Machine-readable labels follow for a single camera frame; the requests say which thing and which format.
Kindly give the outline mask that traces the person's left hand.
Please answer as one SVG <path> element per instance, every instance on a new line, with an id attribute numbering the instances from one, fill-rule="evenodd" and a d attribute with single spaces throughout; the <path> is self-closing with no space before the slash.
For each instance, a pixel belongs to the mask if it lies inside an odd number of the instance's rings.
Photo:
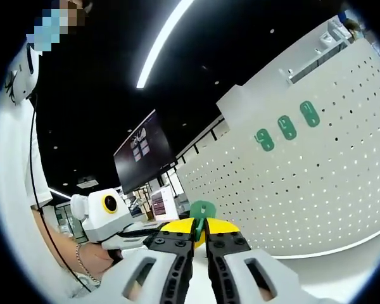
<path id="1" fill-rule="evenodd" d="M 114 263 L 107 250 L 93 243 L 83 244 L 79 248 L 79 259 L 85 272 L 98 281 Z"/>

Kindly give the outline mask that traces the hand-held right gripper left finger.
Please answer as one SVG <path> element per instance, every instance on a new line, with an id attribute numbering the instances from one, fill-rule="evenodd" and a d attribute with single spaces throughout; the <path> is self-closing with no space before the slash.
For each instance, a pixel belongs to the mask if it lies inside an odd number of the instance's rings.
<path id="1" fill-rule="evenodd" d="M 95 303 L 184 303 L 193 276 L 196 220 L 164 225 L 141 248 L 107 271 Z"/>

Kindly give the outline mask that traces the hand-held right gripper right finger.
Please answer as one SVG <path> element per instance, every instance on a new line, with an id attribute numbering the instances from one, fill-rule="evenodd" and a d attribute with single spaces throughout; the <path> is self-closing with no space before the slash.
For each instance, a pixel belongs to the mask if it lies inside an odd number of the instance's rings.
<path id="1" fill-rule="evenodd" d="M 305 303 L 298 276 L 263 250 L 253 250 L 232 223 L 207 218 L 208 276 L 217 303 Z"/>

